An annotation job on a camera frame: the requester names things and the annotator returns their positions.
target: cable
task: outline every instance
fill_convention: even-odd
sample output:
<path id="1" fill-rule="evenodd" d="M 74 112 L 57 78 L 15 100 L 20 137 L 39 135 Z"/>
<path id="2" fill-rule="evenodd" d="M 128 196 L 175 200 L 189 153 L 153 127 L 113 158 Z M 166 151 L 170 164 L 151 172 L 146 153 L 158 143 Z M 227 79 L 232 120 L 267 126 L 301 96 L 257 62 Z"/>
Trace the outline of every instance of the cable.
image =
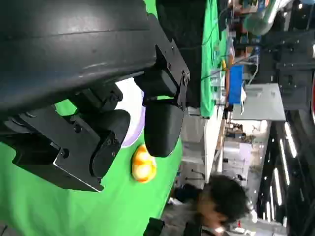
<path id="1" fill-rule="evenodd" d="M 189 46 L 189 47 L 182 47 L 182 48 L 179 48 L 180 50 L 194 50 L 194 49 L 197 49 L 197 48 L 201 48 L 203 46 L 205 46 L 211 39 L 211 36 L 212 36 L 212 33 L 213 31 L 215 30 L 217 24 L 219 23 L 219 20 L 220 20 L 220 17 L 222 15 L 223 12 L 225 12 L 226 10 L 228 10 L 230 8 L 230 6 L 227 6 L 225 9 L 223 9 L 220 14 L 218 15 L 218 19 L 217 21 L 215 22 L 215 25 L 212 27 L 211 31 L 210 31 L 210 35 L 209 37 L 207 38 L 207 40 L 202 43 L 202 44 L 198 44 L 198 45 L 195 45 L 195 46 Z"/>
<path id="2" fill-rule="evenodd" d="M 254 74 L 252 75 L 251 79 L 249 80 L 249 82 L 247 83 L 248 85 L 250 85 L 252 83 L 252 80 L 255 78 L 257 72 L 258 72 L 258 68 L 259 68 L 259 55 L 257 54 L 257 61 L 256 61 L 256 70 L 254 72 Z"/>
<path id="3" fill-rule="evenodd" d="M 4 228 L 3 228 L 3 230 L 2 230 L 2 232 L 1 232 L 1 234 L 0 234 L 0 236 L 3 236 L 3 234 L 5 233 L 5 231 L 7 230 L 7 228 L 8 228 L 8 226 L 5 225 Z"/>

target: wire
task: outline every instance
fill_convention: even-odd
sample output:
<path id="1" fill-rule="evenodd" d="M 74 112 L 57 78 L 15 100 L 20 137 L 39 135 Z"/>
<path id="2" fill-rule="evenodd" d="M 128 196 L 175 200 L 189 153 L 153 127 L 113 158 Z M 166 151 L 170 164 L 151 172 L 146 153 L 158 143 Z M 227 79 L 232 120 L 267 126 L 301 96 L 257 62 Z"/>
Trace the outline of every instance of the wire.
<path id="1" fill-rule="evenodd" d="M 304 34 L 311 33 L 311 32 L 315 33 L 315 31 L 302 31 L 302 32 L 300 32 L 299 34 L 295 34 L 295 35 L 293 35 L 293 36 L 291 36 L 291 37 L 289 37 L 289 38 L 281 39 L 281 40 L 279 40 L 279 42 L 277 42 L 277 43 L 271 45 L 271 46 L 268 47 L 268 48 L 266 47 L 267 45 L 262 45 L 262 46 L 261 46 L 261 47 L 262 47 L 261 51 L 271 50 L 271 49 L 277 47 L 278 45 L 283 44 L 283 41 L 284 41 L 284 40 L 288 42 L 288 41 L 291 40 L 291 39 L 297 38 L 297 37 L 299 37 L 299 36 L 302 36 L 302 35 L 304 35 Z M 240 59 L 240 60 L 234 62 L 234 63 L 233 63 L 229 68 L 227 68 L 227 69 L 230 69 L 231 67 L 233 67 L 233 66 L 235 66 L 235 65 L 239 65 L 239 64 L 241 64 L 241 62 L 246 61 L 246 60 L 248 60 L 248 59 L 250 59 L 250 58 L 253 58 L 253 57 L 256 57 L 256 56 L 257 56 L 257 55 L 250 55 L 250 56 L 248 56 L 248 57 L 244 57 L 244 58 L 242 58 L 242 59 Z M 209 74 L 209 75 L 207 75 L 207 76 L 203 76 L 203 77 L 201 77 L 201 81 L 203 81 L 203 80 L 205 80 L 205 79 L 207 79 L 207 78 L 209 78 L 209 77 L 212 77 L 213 75 L 215 75 L 215 74 L 217 74 L 217 73 L 220 73 L 221 71 L 223 71 L 223 70 L 219 70 L 219 71 L 216 71 L 216 72 L 214 72 L 214 73 L 211 73 L 211 74 Z"/>
<path id="2" fill-rule="evenodd" d="M 256 70 L 254 72 L 254 74 L 252 75 L 251 79 L 249 80 L 249 82 L 247 83 L 248 85 L 250 85 L 252 83 L 252 80 L 255 78 L 257 72 L 258 72 L 258 68 L 259 68 L 259 55 L 256 55 L 257 56 L 257 61 L 256 61 Z"/>
<path id="3" fill-rule="evenodd" d="M 5 233 L 5 231 L 7 230 L 7 228 L 8 228 L 8 226 L 5 225 L 4 228 L 3 228 L 3 230 L 2 230 L 2 232 L 1 232 L 1 234 L 0 234 L 0 236 L 3 236 L 3 235 L 4 235 L 4 233 Z"/>
<path id="4" fill-rule="evenodd" d="M 197 48 L 202 48 L 203 46 L 205 46 L 211 39 L 211 36 L 212 36 L 212 33 L 214 32 L 214 30 L 216 29 L 216 26 L 217 24 L 219 23 L 219 20 L 220 20 L 220 17 L 222 15 L 223 12 L 225 12 L 226 10 L 228 10 L 230 8 L 230 6 L 227 6 L 225 9 L 223 9 L 220 14 L 218 15 L 218 19 L 217 21 L 215 22 L 215 25 L 212 27 L 211 31 L 210 31 L 210 35 L 209 37 L 207 38 L 207 40 L 202 43 L 202 44 L 198 44 L 198 45 L 195 45 L 195 46 L 189 46 L 189 47 L 182 47 L 182 48 L 179 48 L 180 50 L 194 50 L 194 49 L 197 49 Z"/>

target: person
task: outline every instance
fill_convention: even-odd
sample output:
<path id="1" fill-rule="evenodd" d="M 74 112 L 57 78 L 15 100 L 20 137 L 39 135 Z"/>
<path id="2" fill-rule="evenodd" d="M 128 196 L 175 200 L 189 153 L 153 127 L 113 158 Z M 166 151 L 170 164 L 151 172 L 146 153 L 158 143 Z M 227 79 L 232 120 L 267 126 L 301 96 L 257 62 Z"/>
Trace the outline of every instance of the person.
<path id="1" fill-rule="evenodd" d="M 182 236 L 186 223 L 193 222 L 205 227 L 202 235 L 221 236 L 250 211 L 244 189 L 224 175 L 211 176 L 203 189 L 185 184 L 174 189 L 172 197 L 183 204 L 166 205 L 161 217 L 166 235 Z"/>

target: black hair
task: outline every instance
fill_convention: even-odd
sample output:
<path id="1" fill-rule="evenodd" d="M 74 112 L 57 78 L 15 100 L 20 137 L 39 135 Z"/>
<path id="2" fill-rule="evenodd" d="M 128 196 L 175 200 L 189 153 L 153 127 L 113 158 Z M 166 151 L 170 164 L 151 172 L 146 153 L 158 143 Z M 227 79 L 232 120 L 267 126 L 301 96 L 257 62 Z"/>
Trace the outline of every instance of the black hair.
<path id="1" fill-rule="evenodd" d="M 234 223 L 250 212 L 245 190 L 229 177 L 210 176 L 210 183 L 205 189 L 211 201 L 216 205 L 215 211 L 227 218 L 226 221 L 221 222 L 222 225 Z"/>

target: green tablecloth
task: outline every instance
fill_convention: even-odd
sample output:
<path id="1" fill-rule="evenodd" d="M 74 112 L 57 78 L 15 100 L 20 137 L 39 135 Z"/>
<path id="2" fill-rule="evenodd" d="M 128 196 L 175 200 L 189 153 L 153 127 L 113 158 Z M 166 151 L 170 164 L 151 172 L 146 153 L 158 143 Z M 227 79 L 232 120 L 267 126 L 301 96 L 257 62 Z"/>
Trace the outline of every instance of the green tablecloth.
<path id="1" fill-rule="evenodd" d="M 226 30 L 222 32 L 221 41 L 219 41 L 219 26 L 218 26 L 218 10 L 216 0 L 207 0 L 205 23 L 203 32 L 202 47 L 202 64 L 201 64 L 201 104 L 200 114 L 202 117 L 210 117 L 213 112 L 214 102 L 212 98 L 211 79 L 209 77 L 211 69 L 217 68 L 221 58 L 226 53 Z M 214 58 L 213 50 L 218 47 L 220 56 Z"/>
<path id="2" fill-rule="evenodd" d="M 150 12 L 155 1 L 147 0 Z M 57 104 L 70 114 L 69 102 Z M 0 143 L 0 221 L 25 236 L 141 236 L 149 217 L 162 213 L 182 157 L 181 142 L 168 158 L 157 158 L 157 176 L 147 184 L 130 175 L 130 159 L 143 134 L 120 150 L 101 193 L 60 189 L 11 163 L 15 151 Z"/>

